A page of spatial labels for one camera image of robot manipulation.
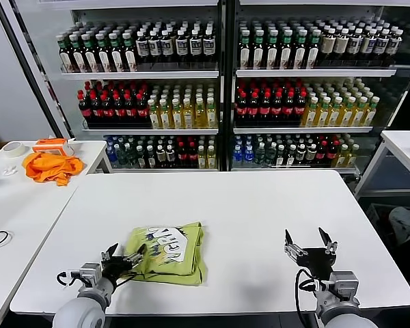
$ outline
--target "beverage display cooler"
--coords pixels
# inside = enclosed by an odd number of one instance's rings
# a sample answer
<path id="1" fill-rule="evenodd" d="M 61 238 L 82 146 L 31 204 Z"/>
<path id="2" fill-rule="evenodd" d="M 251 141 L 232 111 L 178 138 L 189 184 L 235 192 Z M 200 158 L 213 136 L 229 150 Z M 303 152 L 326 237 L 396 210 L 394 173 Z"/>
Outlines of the beverage display cooler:
<path id="1" fill-rule="evenodd" d="M 0 11 L 56 124 L 105 139 L 117 172 L 352 180 L 407 111 L 410 0 L 13 0 Z"/>

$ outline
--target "yellow bottle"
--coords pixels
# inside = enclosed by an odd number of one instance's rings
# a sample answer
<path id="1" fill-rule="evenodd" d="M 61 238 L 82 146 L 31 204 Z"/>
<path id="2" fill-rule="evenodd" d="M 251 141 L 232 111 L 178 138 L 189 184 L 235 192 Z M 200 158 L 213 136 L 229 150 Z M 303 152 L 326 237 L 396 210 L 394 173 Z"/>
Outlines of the yellow bottle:
<path id="1" fill-rule="evenodd" d="M 174 128 L 183 128 L 184 125 L 182 124 L 182 109 L 180 108 L 179 99 L 174 98 L 172 100 L 172 105 Z"/>
<path id="2" fill-rule="evenodd" d="M 184 116 L 184 127 L 193 128 L 193 107 L 189 98 L 184 99 L 184 111 L 182 113 Z"/>
<path id="3" fill-rule="evenodd" d="M 314 117 L 313 126 L 318 126 L 320 128 L 325 126 L 325 122 L 327 120 L 327 116 L 329 113 L 329 106 L 330 106 L 331 98 L 324 97 L 322 101 L 322 105 L 317 106 L 316 116 Z"/>
<path id="4" fill-rule="evenodd" d="M 205 106 L 204 100 L 202 98 L 196 98 L 196 106 L 195 106 L 195 127 L 196 128 L 206 128 L 206 113 L 205 113 Z"/>
<path id="5" fill-rule="evenodd" d="M 349 126 L 359 126 L 363 114 L 368 107 L 368 99 L 366 97 L 360 97 L 358 105 L 354 106 L 354 112 L 349 120 Z"/>
<path id="6" fill-rule="evenodd" d="M 366 107 L 366 112 L 363 115 L 363 118 L 361 119 L 360 126 L 370 126 L 371 125 L 372 120 L 375 114 L 377 113 L 377 105 L 379 101 L 380 101 L 379 97 L 372 97 L 372 100 L 370 101 L 370 105 Z"/>
<path id="7" fill-rule="evenodd" d="M 313 126 L 314 117 L 316 116 L 317 102 L 317 97 L 311 97 L 310 103 L 305 106 L 301 120 L 301 128 L 311 128 Z"/>
<path id="8" fill-rule="evenodd" d="M 334 98 L 334 105 L 330 106 L 326 126 L 337 126 L 337 119 L 342 108 L 342 97 Z"/>
<path id="9" fill-rule="evenodd" d="M 331 163 L 331 167 L 344 167 L 344 162 L 348 157 L 349 147 L 345 143 L 341 145 L 340 151 Z"/>
<path id="10" fill-rule="evenodd" d="M 159 116 L 161 117 L 161 125 L 163 128 L 170 128 L 170 121 L 169 121 L 169 109 L 167 107 L 167 101 L 165 99 L 161 99 L 159 101 Z"/>
<path id="11" fill-rule="evenodd" d="M 206 117 L 208 118 L 208 127 L 216 128 L 217 119 L 216 119 L 216 108 L 214 106 L 214 98 L 206 99 Z"/>
<path id="12" fill-rule="evenodd" d="M 349 97 L 348 102 L 340 108 L 339 117 L 337 118 L 338 126 L 348 126 L 355 106 L 355 97 Z"/>

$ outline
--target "glass door refrigerator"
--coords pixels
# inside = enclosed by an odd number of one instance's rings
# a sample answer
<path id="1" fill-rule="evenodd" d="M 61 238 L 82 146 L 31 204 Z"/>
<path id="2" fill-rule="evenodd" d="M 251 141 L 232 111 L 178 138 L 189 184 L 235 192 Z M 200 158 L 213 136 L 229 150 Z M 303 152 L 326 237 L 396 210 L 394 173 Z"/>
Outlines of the glass door refrigerator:
<path id="1" fill-rule="evenodd" d="M 115 172 L 217 171 L 223 135 L 219 0 L 0 1 L 68 127 L 107 141 Z"/>

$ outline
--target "white wall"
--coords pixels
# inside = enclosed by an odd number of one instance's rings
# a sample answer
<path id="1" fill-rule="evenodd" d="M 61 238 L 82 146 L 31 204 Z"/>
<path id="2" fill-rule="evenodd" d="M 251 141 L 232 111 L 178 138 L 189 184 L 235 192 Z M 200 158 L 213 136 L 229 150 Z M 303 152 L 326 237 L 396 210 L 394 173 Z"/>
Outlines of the white wall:
<path id="1" fill-rule="evenodd" d="M 54 135 L 0 22 L 0 141 Z"/>

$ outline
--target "table leg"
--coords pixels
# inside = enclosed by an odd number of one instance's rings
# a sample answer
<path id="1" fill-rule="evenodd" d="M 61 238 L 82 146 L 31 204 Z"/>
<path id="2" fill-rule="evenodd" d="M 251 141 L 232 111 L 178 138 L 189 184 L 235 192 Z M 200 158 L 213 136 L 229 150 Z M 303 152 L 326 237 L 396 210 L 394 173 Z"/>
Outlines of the table leg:
<path id="1" fill-rule="evenodd" d="M 368 167 L 366 168 L 363 174 L 363 177 L 361 177 L 360 182 L 358 183 L 357 187 L 355 187 L 354 197 L 356 200 L 360 198 L 362 190 L 364 190 L 364 187 L 368 184 L 370 179 L 373 177 L 375 172 L 378 170 L 378 167 L 380 166 L 381 161 L 384 159 L 388 151 L 389 150 L 385 146 L 385 142 L 383 140 L 381 145 L 378 147 L 377 152 L 375 152 L 374 158 L 370 161 Z"/>

